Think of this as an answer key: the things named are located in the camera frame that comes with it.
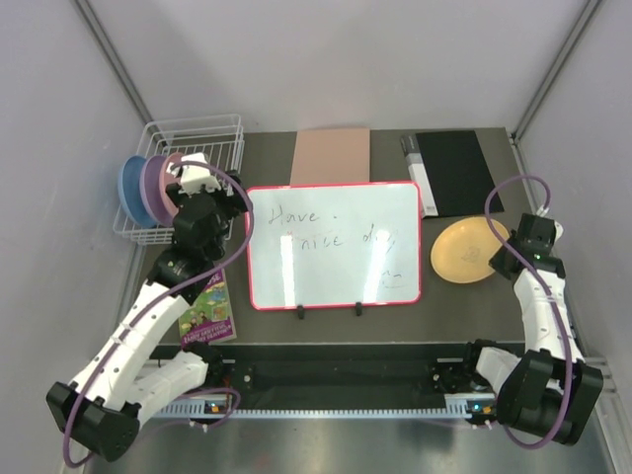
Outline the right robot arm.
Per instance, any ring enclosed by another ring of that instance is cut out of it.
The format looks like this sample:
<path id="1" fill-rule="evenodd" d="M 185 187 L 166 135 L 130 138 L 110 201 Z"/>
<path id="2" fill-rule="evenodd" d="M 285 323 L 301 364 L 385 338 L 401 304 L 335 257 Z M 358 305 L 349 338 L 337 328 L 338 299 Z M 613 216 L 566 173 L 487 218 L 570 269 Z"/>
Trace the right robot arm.
<path id="1" fill-rule="evenodd" d="M 575 342 L 565 301 L 566 270 L 551 251 L 561 230 L 547 217 L 524 214 L 506 245 L 491 258 L 513 281 L 521 310 L 524 353 L 479 340 L 478 355 L 461 365 L 463 383 L 496 394 L 497 420 L 506 427 L 575 444 L 603 388 Z"/>

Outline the blue plate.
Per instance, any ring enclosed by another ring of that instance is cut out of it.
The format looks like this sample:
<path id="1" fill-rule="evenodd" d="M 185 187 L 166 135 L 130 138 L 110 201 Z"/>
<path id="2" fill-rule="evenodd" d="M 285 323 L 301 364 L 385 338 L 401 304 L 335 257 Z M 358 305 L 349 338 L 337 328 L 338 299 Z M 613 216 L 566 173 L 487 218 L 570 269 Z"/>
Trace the blue plate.
<path id="1" fill-rule="evenodd" d="M 153 228 L 157 222 L 147 212 L 140 192 L 140 175 L 146 159 L 129 157 L 118 171 L 118 197 L 124 214 L 143 229 Z"/>

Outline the brown cardboard sheet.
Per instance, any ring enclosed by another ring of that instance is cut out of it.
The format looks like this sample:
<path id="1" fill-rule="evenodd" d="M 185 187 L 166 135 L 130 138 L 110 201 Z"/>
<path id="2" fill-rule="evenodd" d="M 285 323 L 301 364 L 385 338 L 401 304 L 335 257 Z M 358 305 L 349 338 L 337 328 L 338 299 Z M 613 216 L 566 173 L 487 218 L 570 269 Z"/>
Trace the brown cardboard sheet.
<path id="1" fill-rule="evenodd" d="M 289 183 L 292 186 L 366 183 L 370 178 L 370 130 L 298 131 Z"/>

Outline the red framed whiteboard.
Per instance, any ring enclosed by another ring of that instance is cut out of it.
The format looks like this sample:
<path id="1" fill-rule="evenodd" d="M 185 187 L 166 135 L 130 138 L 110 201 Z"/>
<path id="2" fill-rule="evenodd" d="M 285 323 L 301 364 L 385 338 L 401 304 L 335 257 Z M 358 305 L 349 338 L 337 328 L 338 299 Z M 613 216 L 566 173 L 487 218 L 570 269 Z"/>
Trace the red framed whiteboard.
<path id="1" fill-rule="evenodd" d="M 412 304 L 422 295 L 413 182 L 256 187 L 247 229 L 260 311 Z"/>

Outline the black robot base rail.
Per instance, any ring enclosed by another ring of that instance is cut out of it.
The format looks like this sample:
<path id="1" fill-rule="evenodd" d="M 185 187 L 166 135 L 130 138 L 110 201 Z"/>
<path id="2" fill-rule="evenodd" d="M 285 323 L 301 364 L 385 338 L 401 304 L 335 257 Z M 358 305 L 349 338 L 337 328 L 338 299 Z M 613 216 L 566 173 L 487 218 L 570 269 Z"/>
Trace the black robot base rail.
<path id="1" fill-rule="evenodd" d="M 437 407 L 491 395 L 463 367 L 464 344 L 216 345 L 203 387 L 229 386 L 245 409 Z"/>

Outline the pink plate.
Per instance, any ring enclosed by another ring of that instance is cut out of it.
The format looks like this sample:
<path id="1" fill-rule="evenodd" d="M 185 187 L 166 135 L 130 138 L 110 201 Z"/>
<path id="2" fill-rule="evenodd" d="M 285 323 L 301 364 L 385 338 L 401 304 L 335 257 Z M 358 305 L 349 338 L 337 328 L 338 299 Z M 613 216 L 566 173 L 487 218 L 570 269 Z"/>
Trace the pink plate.
<path id="1" fill-rule="evenodd" d="M 182 158 L 185 156 L 182 152 L 174 152 L 170 154 L 159 172 L 159 191 L 160 198 L 168 215 L 173 218 L 177 213 L 177 207 L 173 204 L 172 200 L 167 194 L 167 187 L 173 184 L 179 184 L 181 181 L 181 168 L 179 164 L 182 162 Z"/>

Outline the purple plate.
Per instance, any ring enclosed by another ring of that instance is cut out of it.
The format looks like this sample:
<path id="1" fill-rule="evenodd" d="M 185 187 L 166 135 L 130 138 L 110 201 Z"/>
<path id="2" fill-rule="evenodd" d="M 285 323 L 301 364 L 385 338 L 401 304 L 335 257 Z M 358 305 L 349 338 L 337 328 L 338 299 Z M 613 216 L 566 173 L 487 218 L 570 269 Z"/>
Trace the purple plate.
<path id="1" fill-rule="evenodd" d="M 170 227 L 173 216 L 167 205 L 168 197 L 161 183 L 162 168 L 167 158 L 164 155 L 154 155 L 143 165 L 139 178 L 140 195 L 145 210 L 149 216 L 163 227 Z"/>

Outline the yellow bear plate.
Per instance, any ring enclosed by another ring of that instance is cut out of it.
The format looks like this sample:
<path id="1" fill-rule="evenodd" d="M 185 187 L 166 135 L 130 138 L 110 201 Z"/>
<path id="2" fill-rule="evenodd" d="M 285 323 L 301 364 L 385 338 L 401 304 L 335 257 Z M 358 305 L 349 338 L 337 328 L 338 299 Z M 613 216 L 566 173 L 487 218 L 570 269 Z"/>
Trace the yellow bear plate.
<path id="1" fill-rule="evenodd" d="M 438 235 L 430 261 L 434 272 L 448 282 L 475 283 L 496 272 L 489 261 L 501 247 L 484 216 L 467 217 Z"/>

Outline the black folder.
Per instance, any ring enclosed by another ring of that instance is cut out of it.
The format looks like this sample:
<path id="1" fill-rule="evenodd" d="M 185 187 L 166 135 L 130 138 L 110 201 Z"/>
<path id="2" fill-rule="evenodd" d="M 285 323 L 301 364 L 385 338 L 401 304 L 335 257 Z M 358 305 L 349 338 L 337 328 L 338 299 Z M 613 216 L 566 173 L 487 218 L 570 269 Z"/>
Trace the black folder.
<path id="1" fill-rule="evenodd" d="M 424 218 L 482 215 L 495 188 L 476 132 L 428 131 L 400 137 Z"/>

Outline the purple treehouse children's book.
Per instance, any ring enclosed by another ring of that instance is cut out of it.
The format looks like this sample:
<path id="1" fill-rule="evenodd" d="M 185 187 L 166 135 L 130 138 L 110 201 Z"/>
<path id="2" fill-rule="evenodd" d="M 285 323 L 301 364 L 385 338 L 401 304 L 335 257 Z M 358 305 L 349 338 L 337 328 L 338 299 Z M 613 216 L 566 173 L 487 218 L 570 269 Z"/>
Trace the purple treehouse children's book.
<path id="1" fill-rule="evenodd" d="M 224 271 L 215 273 L 193 306 L 178 321 L 181 347 L 193 342 L 216 344 L 237 338 Z"/>

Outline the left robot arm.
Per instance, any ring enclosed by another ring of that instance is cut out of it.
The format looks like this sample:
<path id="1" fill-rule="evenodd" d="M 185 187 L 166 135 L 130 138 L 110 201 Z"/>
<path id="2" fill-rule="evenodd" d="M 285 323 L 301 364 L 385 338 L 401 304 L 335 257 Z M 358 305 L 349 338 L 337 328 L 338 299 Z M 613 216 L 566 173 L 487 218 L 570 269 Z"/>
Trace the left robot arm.
<path id="1" fill-rule="evenodd" d="M 89 457 L 120 459 L 145 423 L 171 402 L 223 382 L 217 350 L 193 341 L 166 365 L 147 376 L 139 371 L 169 327 L 201 296 L 212 278 L 240 257 L 245 247 L 226 255 L 224 237 L 231 221 L 253 205 L 237 176 L 225 186 L 183 184 L 167 188 L 178 212 L 171 245 L 154 263 L 127 315 L 92 360 L 70 382 L 56 382 L 45 401 L 63 434 L 64 464 L 79 468 L 70 447 Z"/>

